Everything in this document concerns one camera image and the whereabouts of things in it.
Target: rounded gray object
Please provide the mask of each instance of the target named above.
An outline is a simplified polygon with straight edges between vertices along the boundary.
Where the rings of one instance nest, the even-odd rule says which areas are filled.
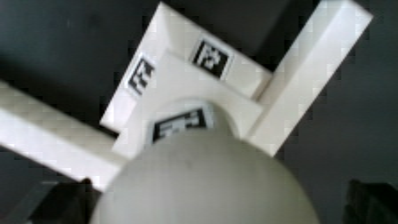
[[[147,147],[99,200],[92,224],[314,224],[298,182],[222,132],[190,130]]]

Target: white foam beam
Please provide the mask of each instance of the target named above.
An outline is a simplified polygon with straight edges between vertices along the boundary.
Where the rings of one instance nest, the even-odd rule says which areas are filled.
[[[104,190],[126,159],[113,139],[0,82],[0,145]]]
[[[280,61],[248,142],[275,155],[353,47],[371,15],[350,0],[321,1]]]

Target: qr-like tag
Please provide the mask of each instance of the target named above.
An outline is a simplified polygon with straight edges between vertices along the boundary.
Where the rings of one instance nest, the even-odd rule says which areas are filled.
[[[211,120],[208,116],[204,108],[199,108],[154,122],[151,143],[154,143],[161,138],[167,138],[172,134],[183,132],[186,129],[211,128]]]
[[[144,93],[149,79],[152,77],[152,71],[154,71],[152,65],[149,64],[147,60],[140,58],[136,66],[135,66],[133,74],[128,80],[128,86],[136,96],[140,96]]]
[[[193,55],[193,64],[211,73],[216,78],[220,78],[227,67],[229,54],[215,46],[215,44],[209,43],[209,41],[200,40]]]

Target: dark ceiling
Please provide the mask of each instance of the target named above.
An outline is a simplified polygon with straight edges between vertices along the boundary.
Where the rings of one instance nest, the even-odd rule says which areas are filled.
[[[0,78],[94,127],[156,3],[0,0]],[[168,3],[271,70],[316,1]],[[398,183],[398,2],[359,3],[375,15],[369,29],[277,155],[325,224],[341,223],[348,180]],[[3,151],[0,209],[21,198],[28,183],[56,179],[19,161]]]

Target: white panel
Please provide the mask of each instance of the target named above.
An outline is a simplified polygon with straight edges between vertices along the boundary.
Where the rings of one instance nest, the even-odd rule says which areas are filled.
[[[271,78],[268,70],[255,64],[243,54],[240,54],[231,46],[172,10],[172,8],[160,3],[101,119],[101,125],[106,126],[115,132],[120,131],[135,103],[140,98],[131,94],[126,84],[135,71],[135,66],[138,64],[140,56],[144,56],[151,61],[154,70],[165,50],[168,50],[184,59],[184,61],[193,63],[195,51],[200,49],[202,40],[211,44],[220,52],[225,53],[229,58],[220,76],[222,81],[248,98],[257,97]]]
[[[277,153],[369,21],[371,15],[353,1],[319,2],[261,95],[264,113],[247,136],[270,155]]]
[[[202,70],[167,53],[158,63],[158,75],[152,77],[113,146],[113,150],[126,157],[135,157],[142,149],[147,125],[158,116],[156,112],[177,100],[188,98],[208,100],[216,104],[231,118],[236,137],[247,135],[263,111],[261,106]]]
[[[113,139],[0,82],[0,144],[103,190],[126,159]]]

